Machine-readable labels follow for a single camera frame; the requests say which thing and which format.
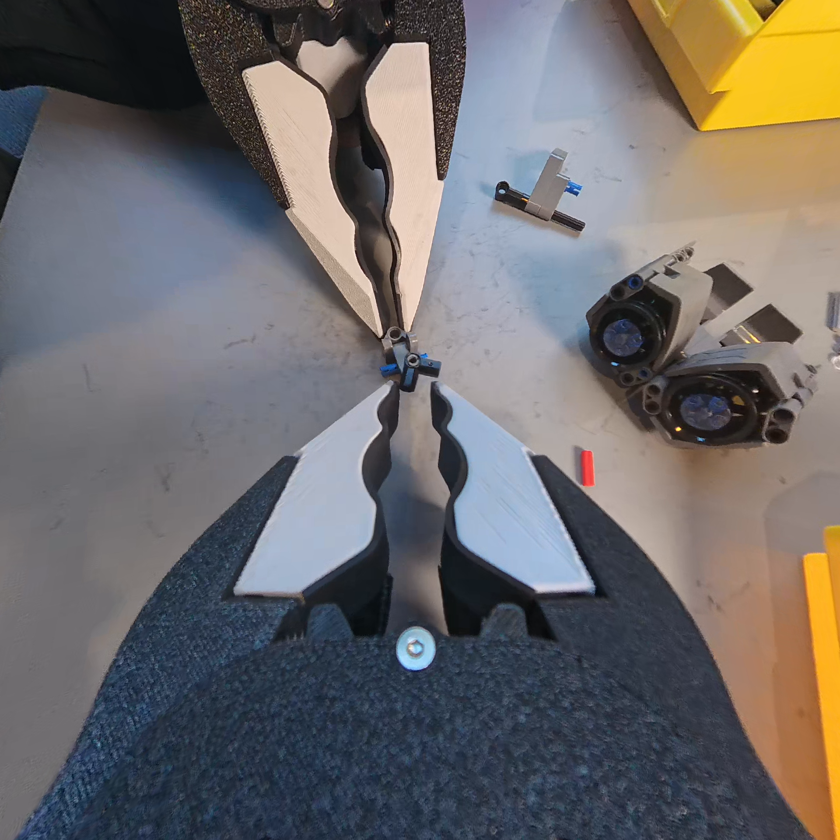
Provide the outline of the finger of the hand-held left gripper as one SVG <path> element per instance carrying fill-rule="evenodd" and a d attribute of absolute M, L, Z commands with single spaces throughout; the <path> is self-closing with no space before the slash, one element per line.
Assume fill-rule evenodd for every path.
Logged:
<path fill-rule="evenodd" d="M 355 313 L 383 334 L 375 286 L 357 253 L 358 225 L 335 181 L 335 120 L 322 87 L 281 60 L 242 71 L 280 176 L 287 215 Z"/>
<path fill-rule="evenodd" d="M 384 47 L 364 75 L 362 108 L 385 163 L 385 227 L 394 249 L 392 287 L 409 331 L 424 289 L 444 183 L 438 178 L 429 46 Z"/>

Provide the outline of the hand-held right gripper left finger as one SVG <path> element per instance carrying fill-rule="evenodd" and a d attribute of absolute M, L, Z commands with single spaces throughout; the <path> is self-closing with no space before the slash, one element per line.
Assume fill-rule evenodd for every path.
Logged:
<path fill-rule="evenodd" d="M 388 567 L 379 489 L 391 465 L 399 390 L 388 382 L 296 453 L 234 594 L 371 599 Z"/>

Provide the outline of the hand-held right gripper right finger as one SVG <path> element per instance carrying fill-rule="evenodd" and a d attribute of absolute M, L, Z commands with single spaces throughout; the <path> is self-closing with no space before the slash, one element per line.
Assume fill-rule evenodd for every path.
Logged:
<path fill-rule="evenodd" d="M 431 397 L 456 549 L 526 593 L 593 595 L 531 449 L 448 385 L 434 383 Z"/>

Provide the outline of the black connector with blue pins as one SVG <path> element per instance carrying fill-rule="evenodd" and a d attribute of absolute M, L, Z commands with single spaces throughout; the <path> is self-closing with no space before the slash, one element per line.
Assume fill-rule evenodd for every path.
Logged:
<path fill-rule="evenodd" d="M 422 375 L 438 378 L 441 371 L 441 363 L 431 360 L 426 353 L 408 353 L 401 362 L 386 364 L 380 367 L 383 377 L 399 376 L 399 387 L 403 392 L 414 392 L 419 377 Z"/>

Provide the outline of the person's left forearm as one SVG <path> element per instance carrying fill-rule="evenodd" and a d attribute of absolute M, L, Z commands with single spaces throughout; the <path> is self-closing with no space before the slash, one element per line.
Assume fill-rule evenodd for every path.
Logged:
<path fill-rule="evenodd" d="M 1 89 L 55 88 L 138 109 L 207 99 L 176 1 L 2 1 Z"/>

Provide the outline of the grey desk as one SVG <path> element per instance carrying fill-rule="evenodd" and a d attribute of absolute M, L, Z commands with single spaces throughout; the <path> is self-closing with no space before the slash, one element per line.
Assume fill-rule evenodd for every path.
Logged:
<path fill-rule="evenodd" d="M 814 837 L 833 825 L 802 556 L 838 524 L 838 122 L 694 130 L 625 2 L 465 5 L 467 69 L 416 329 L 441 381 L 575 478 L 692 613 Z M 551 152 L 576 234 L 495 200 Z M 780 447 L 672 448 L 584 356 L 585 312 L 689 242 L 803 335 Z M 382 383 L 377 342 L 214 114 L 52 92 L 2 223 L 2 838 L 173 563 Z"/>

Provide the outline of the grey beam with black axle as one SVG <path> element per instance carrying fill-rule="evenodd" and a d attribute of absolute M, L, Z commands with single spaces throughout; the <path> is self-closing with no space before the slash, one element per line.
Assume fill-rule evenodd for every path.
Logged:
<path fill-rule="evenodd" d="M 585 223 L 558 209 L 564 194 L 578 196 L 582 189 L 580 184 L 573 182 L 563 172 L 566 157 L 567 152 L 560 148 L 551 152 L 532 194 L 515 190 L 508 182 L 499 182 L 495 200 L 542 221 L 553 222 L 576 234 L 581 233 Z"/>

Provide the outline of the blue-grey cloth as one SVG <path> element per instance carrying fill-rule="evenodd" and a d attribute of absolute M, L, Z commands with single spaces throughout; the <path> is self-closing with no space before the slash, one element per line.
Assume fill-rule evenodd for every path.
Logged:
<path fill-rule="evenodd" d="M 1 91 L 1 214 L 46 95 L 43 87 Z"/>

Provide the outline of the grey twin engine toy assembly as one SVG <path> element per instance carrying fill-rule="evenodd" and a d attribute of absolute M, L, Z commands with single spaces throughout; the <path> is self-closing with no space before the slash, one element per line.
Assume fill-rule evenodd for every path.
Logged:
<path fill-rule="evenodd" d="M 672 445 L 783 445 L 816 392 L 816 368 L 795 348 L 802 330 L 772 304 L 718 329 L 753 288 L 726 264 L 698 270 L 693 254 L 647 263 L 586 313 L 595 368 Z"/>

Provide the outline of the large yellow storage bin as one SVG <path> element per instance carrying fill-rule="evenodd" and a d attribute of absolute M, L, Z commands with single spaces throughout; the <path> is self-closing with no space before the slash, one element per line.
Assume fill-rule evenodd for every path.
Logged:
<path fill-rule="evenodd" d="M 824 531 L 824 551 L 803 558 L 815 677 L 835 838 L 839 838 L 839 527 Z"/>

